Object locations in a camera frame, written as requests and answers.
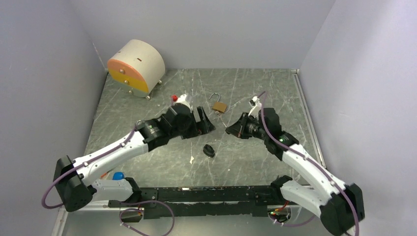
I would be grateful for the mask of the black padlock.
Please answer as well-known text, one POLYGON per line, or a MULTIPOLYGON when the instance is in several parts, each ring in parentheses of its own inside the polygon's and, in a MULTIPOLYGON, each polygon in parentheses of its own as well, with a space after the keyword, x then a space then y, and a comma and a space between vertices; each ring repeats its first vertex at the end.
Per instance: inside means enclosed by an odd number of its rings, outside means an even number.
POLYGON ((209 158, 214 158, 215 157, 215 151, 213 149, 213 147, 211 145, 204 145, 203 147, 203 153, 208 156, 209 158))

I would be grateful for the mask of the large brass padlock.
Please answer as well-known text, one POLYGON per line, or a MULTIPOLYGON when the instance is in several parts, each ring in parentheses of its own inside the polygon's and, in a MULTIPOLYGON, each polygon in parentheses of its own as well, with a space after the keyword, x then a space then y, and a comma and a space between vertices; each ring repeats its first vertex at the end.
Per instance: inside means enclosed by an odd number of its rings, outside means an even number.
POLYGON ((215 112, 224 114, 227 111, 227 104, 221 102, 221 95, 218 93, 212 93, 209 97, 209 99, 211 99, 213 96, 217 96, 217 101, 212 105, 212 110, 214 110, 215 112))

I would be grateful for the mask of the small brass padlock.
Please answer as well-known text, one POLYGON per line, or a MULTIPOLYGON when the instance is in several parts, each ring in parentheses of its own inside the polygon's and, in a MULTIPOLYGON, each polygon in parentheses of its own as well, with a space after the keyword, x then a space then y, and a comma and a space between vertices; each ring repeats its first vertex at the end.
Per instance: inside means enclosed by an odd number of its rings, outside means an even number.
POLYGON ((135 123, 135 128, 136 129, 138 129, 142 124, 144 123, 144 121, 143 120, 138 120, 138 121, 136 121, 136 123, 135 123))

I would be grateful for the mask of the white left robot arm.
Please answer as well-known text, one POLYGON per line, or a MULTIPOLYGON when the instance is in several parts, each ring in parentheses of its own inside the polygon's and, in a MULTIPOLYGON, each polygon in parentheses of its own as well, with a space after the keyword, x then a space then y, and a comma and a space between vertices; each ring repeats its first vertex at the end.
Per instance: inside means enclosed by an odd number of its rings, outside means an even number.
POLYGON ((203 107, 192 109, 176 104, 158 118, 139 120, 132 130, 116 142, 83 157, 60 158, 55 167, 53 187, 66 211, 82 209, 90 202, 111 200, 136 206, 141 190, 135 180, 105 180, 101 175, 134 157, 166 145, 171 139, 189 139, 215 130, 203 107))

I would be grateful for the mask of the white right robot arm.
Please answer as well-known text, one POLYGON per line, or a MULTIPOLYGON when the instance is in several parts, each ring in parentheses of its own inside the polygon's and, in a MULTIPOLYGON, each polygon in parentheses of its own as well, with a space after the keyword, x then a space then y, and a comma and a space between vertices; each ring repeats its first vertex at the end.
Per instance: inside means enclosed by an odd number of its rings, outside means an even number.
POLYGON ((365 218, 361 188, 346 184, 312 158, 293 135, 283 130, 275 109, 263 108, 257 118, 244 112, 225 131, 239 139, 262 140, 268 152, 291 166, 310 185, 304 187, 290 177, 278 177, 270 191, 276 204, 298 204, 317 216, 334 236, 357 229, 365 218))

